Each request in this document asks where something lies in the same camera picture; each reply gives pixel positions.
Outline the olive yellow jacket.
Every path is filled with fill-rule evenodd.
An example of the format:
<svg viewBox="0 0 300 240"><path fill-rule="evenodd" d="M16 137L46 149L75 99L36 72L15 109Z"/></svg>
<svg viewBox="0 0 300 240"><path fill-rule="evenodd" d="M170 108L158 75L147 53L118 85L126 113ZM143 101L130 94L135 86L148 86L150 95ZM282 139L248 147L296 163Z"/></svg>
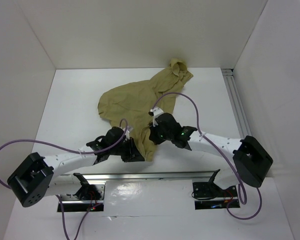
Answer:
<svg viewBox="0 0 300 240"><path fill-rule="evenodd" d="M137 150L145 161L151 162L157 147L149 140L149 123L152 122L149 111L164 94L180 93L192 77L185 62L173 58L168 67L151 79L121 85L103 93L97 106L98 114L112 127L125 118L133 128L130 136Z"/></svg>

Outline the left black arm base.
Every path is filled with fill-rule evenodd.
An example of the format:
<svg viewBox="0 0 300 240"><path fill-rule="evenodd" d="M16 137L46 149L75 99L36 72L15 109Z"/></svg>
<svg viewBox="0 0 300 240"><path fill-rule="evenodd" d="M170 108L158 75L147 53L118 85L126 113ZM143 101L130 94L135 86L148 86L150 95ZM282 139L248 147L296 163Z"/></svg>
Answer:
<svg viewBox="0 0 300 240"><path fill-rule="evenodd" d="M75 192L74 196L79 200L102 200L101 190L98 190L94 184L89 184L84 176L80 173L73 174L80 183L80 188Z"/></svg>

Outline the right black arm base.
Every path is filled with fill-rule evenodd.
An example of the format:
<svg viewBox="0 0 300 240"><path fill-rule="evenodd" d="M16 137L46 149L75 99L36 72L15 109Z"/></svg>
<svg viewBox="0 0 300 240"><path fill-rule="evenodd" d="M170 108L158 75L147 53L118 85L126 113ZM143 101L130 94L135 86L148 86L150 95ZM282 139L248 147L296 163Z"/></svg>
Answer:
<svg viewBox="0 0 300 240"><path fill-rule="evenodd" d="M191 193L191 196L199 201L209 201L215 198L222 197L225 199L230 198L230 200L232 200L234 197L237 197L238 193L235 186L231 186L224 190L214 183L214 180L219 171L219 169L214 171L210 179L206 182L193 182L193 192Z"/></svg>

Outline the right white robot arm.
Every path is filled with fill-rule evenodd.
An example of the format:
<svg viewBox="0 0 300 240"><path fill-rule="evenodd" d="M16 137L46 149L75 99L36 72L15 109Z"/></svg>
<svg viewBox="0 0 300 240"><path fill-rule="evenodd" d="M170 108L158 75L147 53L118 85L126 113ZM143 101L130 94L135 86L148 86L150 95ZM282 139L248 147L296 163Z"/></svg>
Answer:
<svg viewBox="0 0 300 240"><path fill-rule="evenodd" d="M152 116L149 139L155 145L169 141L179 149L205 152L226 160L229 168L217 170L208 184L213 196L220 196L229 187L241 183L261 187L273 164L272 157L253 136L239 139L200 133L196 127L181 126L172 114L162 110L151 111L149 115Z"/></svg>

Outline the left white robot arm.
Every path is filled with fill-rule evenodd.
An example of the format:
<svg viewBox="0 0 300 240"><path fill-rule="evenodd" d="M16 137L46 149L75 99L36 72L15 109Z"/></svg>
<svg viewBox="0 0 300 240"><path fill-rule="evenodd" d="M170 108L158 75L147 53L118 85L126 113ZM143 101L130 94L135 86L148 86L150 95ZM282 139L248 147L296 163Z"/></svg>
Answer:
<svg viewBox="0 0 300 240"><path fill-rule="evenodd" d="M77 153L51 156L41 156L37 152L29 154L7 183L24 208L53 195L68 195L81 201L96 202L102 197L100 190L76 170L97 165L110 156L119 156L125 163L145 160L134 139L127 137L121 128L112 127Z"/></svg>

